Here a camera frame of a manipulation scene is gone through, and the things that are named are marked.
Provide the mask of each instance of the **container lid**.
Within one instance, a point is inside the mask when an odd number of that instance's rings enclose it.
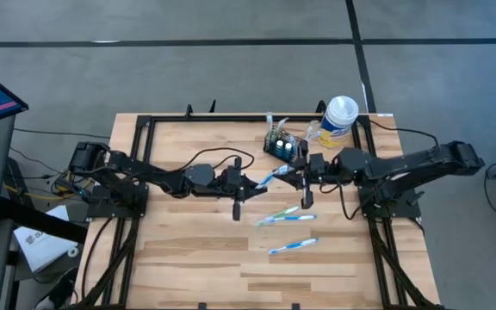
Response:
[[[329,121],[337,125],[350,125],[359,115],[359,106],[355,100],[348,96],[336,96],[326,108]]]

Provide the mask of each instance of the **wooden tabletop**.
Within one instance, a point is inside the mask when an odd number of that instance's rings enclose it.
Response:
[[[370,117],[395,127],[393,117]],[[136,118],[134,114],[116,116],[110,140],[113,150],[130,152]],[[285,129],[303,136],[306,127],[306,123],[287,122]],[[202,149],[229,146],[253,154],[256,161],[245,174],[252,180],[263,180],[282,164],[263,152],[266,129],[264,123],[248,122],[158,123],[151,164],[174,169]],[[373,126],[373,135],[379,157],[402,153],[396,132]],[[343,141],[345,146],[353,146],[350,133]],[[144,148],[141,142],[139,149]],[[309,150],[323,152],[325,159],[331,160],[341,148],[327,149],[314,141],[309,143]],[[196,163],[217,164],[231,154],[204,153]],[[151,186],[146,216],[140,222],[127,308],[196,308],[199,302],[220,309],[290,308],[292,303],[300,303],[302,309],[381,307],[367,221],[360,214],[353,221],[345,219],[337,191],[325,195],[313,186],[313,192],[314,205],[296,214],[317,214],[316,220],[256,227],[255,223],[265,216],[299,204],[301,192],[274,180],[269,192],[247,201],[241,220],[233,221],[233,200],[192,196],[174,199]],[[344,193],[350,212],[358,206],[357,191],[350,185]],[[91,247],[104,221],[90,224],[85,249]],[[115,222],[108,225],[94,250],[88,290],[108,266]],[[422,232],[405,219],[394,220],[393,226],[405,272],[424,296],[439,302]],[[318,244],[268,255],[269,249],[313,237],[320,238]],[[86,253],[76,282],[78,292]],[[392,302],[396,302],[391,271],[388,267],[386,270]],[[117,275],[113,302],[117,302],[121,270]]]

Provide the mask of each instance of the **toothbrush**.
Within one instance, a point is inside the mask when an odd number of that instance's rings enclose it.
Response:
[[[279,212],[277,214],[273,214],[271,216],[268,216],[265,219],[260,220],[258,223],[256,223],[256,226],[261,226],[263,224],[266,224],[266,223],[269,222],[270,219],[274,219],[275,217],[281,217],[281,216],[286,215],[286,214],[291,214],[291,213],[293,213],[294,211],[296,211],[299,208],[300,208],[300,206],[294,206],[294,207],[288,208],[288,209],[286,209],[284,211],[281,211],[281,212]]]
[[[267,186],[267,184],[269,182],[271,182],[271,180],[273,179],[273,176],[276,176],[276,175],[280,176],[283,174],[287,174],[291,170],[292,170],[292,168],[290,166],[288,166],[287,164],[280,166],[279,168],[273,170],[268,176],[266,176],[265,179],[260,184],[258,184],[256,186],[256,189],[262,189],[265,186]]]
[[[286,251],[286,250],[300,249],[304,246],[316,244],[317,241],[319,241],[319,238],[312,238],[312,239],[303,240],[301,242],[295,242],[293,244],[285,245],[285,246],[278,248],[278,249],[270,250],[269,255],[275,255],[279,252]]]
[[[280,120],[277,124],[276,124],[276,128],[275,128],[275,134],[277,137],[280,137],[281,136],[281,130],[282,130],[282,127],[284,126],[284,123],[288,120],[288,117],[286,118],[283,118],[282,120]]]
[[[300,215],[300,216],[284,216],[284,217],[274,217],[267,220],[267,223],[274,223],[279,220],[314,220],[317,219],[317,215]]]
[[[267,124],[269,125],[269,133],[270,133],[271,130],[273,130],[273,112],[267,112],[265,118],[267,119]]]

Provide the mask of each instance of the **white container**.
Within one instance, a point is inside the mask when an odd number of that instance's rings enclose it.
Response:
[[[332,98],[320,124],[319,142],[326,147],[337,147],[341,137],[348,133],[359,115],[359,106],[348,96]]]

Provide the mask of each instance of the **black cable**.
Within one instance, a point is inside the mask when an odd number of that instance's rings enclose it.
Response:
[[[195,156],[193,156],[193,158],[190,159],[189,162],[187,162],[187,164],[184,164],[183,167],[177,168],[177,169],[171,170],[171,171],[166,171],[166,172],[177,172],[177,171],[184,170],[185,168],[189,167],[190,164],[192,164],[197,157],[199,157],[201,154],[203,154],[205,152],[215,152],[215,151],[225,151],[225,150],[239,152],[241,154],[244,154],[244,155],[248,156],[251,159],[249,164],[247,164],[246,166],[240,168],[241,170],[248,169],[252,164],[254,164],[255,158],[249,152],[244,152],[244,151],[239,150],[239,149],[234,148],[234,147],[215,147],[215,148],[205,149],[205,150],[202,150],[202,151],[198,152],[197,154],[195,154]]]
[[[365,203],[367,203],[370,200],[370,198],[372,198],[382,188],[382,186],[384,186],[384,184],[386,184],[386,181],[382,182],[382,184],[380,184],[380,186],[378,186],[375,190],[373,190],[373,192],[370,195],[368,195],[363,202],[359,203],[359,206],[355,208],[355,210],[353,210],[351,216],[348,216],[348,213],[345,210],[344,192],[342,190],[342,187],[340,186],[340,200],[342,202],[342,211],[344,212],[345,218],[347,220],[353,220],[357,211],[359,211],[359,209],[361,209],[365,205]]]
[[[223,163],[225,163],[229,158],[240,158],[239,155],[229,155],[227,157],[225,157],[223,160],[221,160],[217,165],[215,165],[213,168],[216,169],[218,168],[219,166],[221,166]]]
[[[87,259],[85,260],[85,266],[84,266],[84,274],[82,275],[82,299],[85,299],[85,279],[87,278],[87,268],[90,265],[93,249],[95,249],[96,243],[99,241],[99,238],[101,238],[102,231],[104,231],[104,228],[107,227],[107,225],[110,223],[112,219],[113,218],[109,218],[107,221],[104,222],[104,224],[102,224],[101,229],[99,229],[99,232],[96,234],[95,239],[93,240],[93,244],[91,245],[90,252],[87,254]]]
[[[72,293],[74,293],[74,296],[76,297],[76,302],[72,302],[72,298],[70,298],[70,304],[67,308],[71,307],[71,305],[77,304],[79,301],[78,292],[76,292],[76,289],[72,289]]]
[[[42,180],[47,180],[47,179],[50,179],[52,177],[56,177],[58,176],[60,173],[56,173],[56,174],[53,174],[53,175],[49,175],[49,174],[45,174],[43,176],[39,176],[39,177],[17,177],[17,176],[13,176],[12,174],[10,173],[5,173],[5,176],[8,176],[8,177],[14,177],[14,178],[18,178],[18,179],[22,179],[22,180],[34,180],[34,179],[42,179]]]
[[[38,280],[35,276],[33,276],[32,280],[36,281],[39,284],[51,284],[51,283],[57,281],[59,278],[60,278],[60,275],[57,275],[57,276],[54,276],[53,279],[51,279],[51,280],[42,281],[42,280]]]
[[[48,131],[40,131],[40,130],[31,130],[31,129],[20,129],[16,128],[16,131],[24,132],[24,133],[42,133],[42,134],[57,134],[57,135],[75,135],[80,137],[90,137],[90,138],[100,138],[100,139],[110,139],[109,136],[101,136],[96,134],[89,133],[61,133],[61,132],[48,132]]]
[[[202,151],[199,151],[197,154],[195,154],[195,156],[193,156],[193,158],[191,158],[189,160],[189,162],[187,162],[187,164],[184,164],[183,166],[179,167],[179,168],[176,168],[174,170],[168,170],[168,171],[162,171],[162,172],[156,172],[156,171],[151,171],[151,170],[145,170],[145,171],[140,171],[140,172],[137,172],[137,173],[133,173],[132,175],[129,175],[127,176],[127,178],[134,178],[134,177],[138,177],[140,175],[143,175],[145,173],[148,173],[148,172],[151,172],[152,174],[158,174],[158,175],[162,175],[162,174],[169,174],[169,173],[175,173],[175,172],[179,172],[179,171],[183,171],[185,170],[185,168],[189,167],[190,164],[192,164],[195,159],[197,157],[199,157],[201,154],[203,154],[204,152],[215,152],[215,151],[225,151],[225,150],[228,150],[228,151],[235,151],[235,152],[239,152],[241,154],[244,154],[248,157],[250,157],[250,163],[247,164],[246,166],[244,167],[240,167],[241,170],[243,169],[248,169],[250,166],[252,166],[252,164],[254,164],[254,161],[256,160],[254,158],[254,156],[252,154],[250,154],[249,152],[245,152],[245,151],[242,151],[242,150],[239,150],[239,149],[236,149],[236,148],[233,148],[233,147],[216,147],[216,148],[211,148],[211,149],[205,149],[205,150],[202,150]],[[219,165],[222,165],[226,160],[228,160],[229,158],[231,158],[231,156],[223,159],[219,164],[217,164],[215,167],[218,167]]]
[[[417,219],[415,218],[408,218],[411,222],[413,222],[416,226],[418,226],[418,228],[420,228],[420,230],[422,231],[422,235],[423,236],[426,236],[426,232],[424,230],[424,227],[422,226],[422,224],[420,224],[419,221],[417,221]]]
[[[483,177],[483,191],[486,194],[487,204],[489,204],[489,207],[496,213],[496,207],[491,203],[491,199],[489,198],[489,194],[487,193],[487,175],[489,175],[489,171],[494,166],[496,166],[496,163],[490,164],[489,167],[486,169],[486,175]]]
[[[14,149],[12,146],[10,147],[10,149],[11,149],[12,151],[17,152],[19,155],[21,155],[22,157],[24,157],[26,160],[33,161],[33,162],[38,163],[38,164],[42,164],[44,167],[48,168],[48,169],[49,169],[49,170],[51,170],[51,171],[61,173],[61,171],[56,170],[56,169],[54,169],[53,167],[50,167],[50,166],[46,165],[44,162],[42,162],[42,161],[41,161],[41,160],[39,160],[39,159],[29,158],[28,156],[24,155],[24,153],[23,153],[23,152],[20,152],[20,151],[18,151],[18,150],[16,150],[16,149]]]
[[[407,132],[407,133],[418,133],[418,134],[422,134],[426,137],[430,137],[432,139],[434,139],[434,143],[435,143],[435,149],[434,149],[434,153],[433,153],[433,156],[436,155],[437,151],[439,151],[439,141],[437,140],[437,137],[433,134],[430,134],[430,133],[425,133],[423,131],[420,131],[420,130],[414,130],[414,129],[405,129],[405,128],[390,128],[390,127],[385,127],[375,121],[372,121],[372,120],[369,120],[371,123],[375,124],[376,126],[382,128],[382,129],[386,129],[386,130],[390,130],[390,131],[401,131],[401,132]]]
[[[338,184],[334,185],[334,187],[333,187],[333,188],[328,189],[328,190],[323,190],[323,186],[325,186],[325,185],[324,185],[324,184],[321,184],[321,185],[319,186],[319,191],[320,191],[321,193],[323,193],[323,194],[330,194],[331,192],[333,192],[335,189],[337,189],[337,188],[340,186],[340,183],[338,182]]]

